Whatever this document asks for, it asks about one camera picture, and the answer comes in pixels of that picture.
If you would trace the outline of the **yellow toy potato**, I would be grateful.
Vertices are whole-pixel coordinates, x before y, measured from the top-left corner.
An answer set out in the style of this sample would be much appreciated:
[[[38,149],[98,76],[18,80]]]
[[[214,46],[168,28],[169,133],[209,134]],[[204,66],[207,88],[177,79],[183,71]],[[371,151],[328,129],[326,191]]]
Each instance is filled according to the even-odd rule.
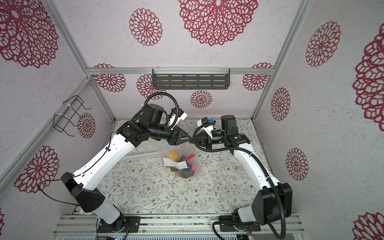
[[[171,151],[168,153],[168,158],[173,160],[174,162],[179,162],[179,155],[175,151]]]

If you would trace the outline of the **red toy chili pepper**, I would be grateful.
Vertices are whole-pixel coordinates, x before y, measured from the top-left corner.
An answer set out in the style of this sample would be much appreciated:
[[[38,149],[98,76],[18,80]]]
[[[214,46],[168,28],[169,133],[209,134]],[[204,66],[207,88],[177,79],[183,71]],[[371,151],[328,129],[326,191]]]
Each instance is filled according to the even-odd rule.
[[[187,161],[193,159],[194,157],[196,157],[196,154],[191,154],[187,158],[185,158],[184,161],[187,162]]]

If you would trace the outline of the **clear zip top bag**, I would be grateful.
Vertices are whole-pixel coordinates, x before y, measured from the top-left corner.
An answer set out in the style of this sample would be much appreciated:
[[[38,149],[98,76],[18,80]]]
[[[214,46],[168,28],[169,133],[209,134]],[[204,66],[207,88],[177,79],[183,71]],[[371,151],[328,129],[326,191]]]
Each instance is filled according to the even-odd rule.
[[[168,158],[168,153],[171,151],[175,151],[178,153],[179,162],[174,162],[173,160]],[[196,154],[196,157],[185,162],[184,159],[191,154]],[[179,146],[169,145],[165,151],[157,152],[157,155],[160,158],[160,164],[164,167],[164,169],[166,170],[166,173],[171,177],[177,177],[177,178],[183,179],[179,176],[179,171],[182,169],[188,169],[188,168],[192,168],[195,171],[195,174],[188,179],[195,179],[198,177],[200,173],[198,155],[197,155],[195,146],[191,143],[185,143]]]

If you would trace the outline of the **dark oval toy avocado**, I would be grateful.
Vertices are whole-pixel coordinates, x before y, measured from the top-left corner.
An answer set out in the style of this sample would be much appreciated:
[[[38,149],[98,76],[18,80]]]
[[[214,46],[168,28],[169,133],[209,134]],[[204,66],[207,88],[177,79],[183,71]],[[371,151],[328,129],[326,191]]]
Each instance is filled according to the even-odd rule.
[[[195,174],[195,171],[192,168],[182,169],[179,171],[179,176],[183,179],[188,179]]]

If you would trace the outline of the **white perforated plastic basket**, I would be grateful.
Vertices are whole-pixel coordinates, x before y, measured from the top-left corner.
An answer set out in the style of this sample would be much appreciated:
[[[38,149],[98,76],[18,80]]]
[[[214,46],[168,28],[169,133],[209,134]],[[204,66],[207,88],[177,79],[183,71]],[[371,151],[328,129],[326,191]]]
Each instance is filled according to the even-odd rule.
[[[134,148],[128,154],[126,154],[121,161],[125,161],[128,159],[148,156],[157,152],[165,151],[168,148],[168,144],[165,142],[157,142],[153,140],[145,141],[141,143],[137,148]]]

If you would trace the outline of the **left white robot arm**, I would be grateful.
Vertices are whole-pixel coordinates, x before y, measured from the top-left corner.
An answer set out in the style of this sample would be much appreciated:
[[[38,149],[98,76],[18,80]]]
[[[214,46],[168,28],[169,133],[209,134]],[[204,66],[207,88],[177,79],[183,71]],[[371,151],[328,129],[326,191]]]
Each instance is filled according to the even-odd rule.
[[[123,214],[97,188],[103,177],[125,155],[149,139],[166,140],[170,146],[191,142],[191,136],[177,127],[177,123],[184,120],[187,114],[181,109],[174,109],[172,123],[162,125],[163,110],[159,105],[144,105],[139,118],[122,124],[105,148],[87,164],[73,174],[62,175],[62,182],[85,213],[95,214],[116,229],[124,225]]]

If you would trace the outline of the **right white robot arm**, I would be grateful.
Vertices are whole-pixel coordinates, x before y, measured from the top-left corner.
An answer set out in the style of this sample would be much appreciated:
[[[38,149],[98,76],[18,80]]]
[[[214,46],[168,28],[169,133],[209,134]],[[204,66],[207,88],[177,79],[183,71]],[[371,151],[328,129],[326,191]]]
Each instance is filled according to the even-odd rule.
[[[257,156],[251,141],[239,132],[233,115],[221,117],[221,129],[216,122],[203,118],[198,121],[193,133],[193,143],[207,153],[229,151],[242,164],[254,184],[256,196],[253,202],[234,211],[237,222],[257,222],[261,226],[280,221],[292,214],[293,190],[289,184],[281,183],[265,167]]]

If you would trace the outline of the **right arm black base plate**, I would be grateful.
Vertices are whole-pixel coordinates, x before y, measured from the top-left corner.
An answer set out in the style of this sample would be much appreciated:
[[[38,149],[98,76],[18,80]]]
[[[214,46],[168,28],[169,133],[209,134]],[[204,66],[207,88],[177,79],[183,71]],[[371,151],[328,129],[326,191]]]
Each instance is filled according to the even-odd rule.
[[[260,225],[257,222],[251,222],[250,224],[245,224],[240,222],[233,216],[219,216],[220,222],[225,222],[226,224],[219,224],[221,232],[259,232],[261,230]]]

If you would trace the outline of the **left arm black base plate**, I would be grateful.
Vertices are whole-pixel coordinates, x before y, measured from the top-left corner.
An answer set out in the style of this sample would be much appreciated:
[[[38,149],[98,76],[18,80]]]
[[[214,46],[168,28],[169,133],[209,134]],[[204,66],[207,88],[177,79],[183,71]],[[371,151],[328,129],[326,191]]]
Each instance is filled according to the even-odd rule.
[[[114,223],[107,224],[101,219],[98,224],[97,233],[137,233],[140,226],[141,217],[120,216]]]

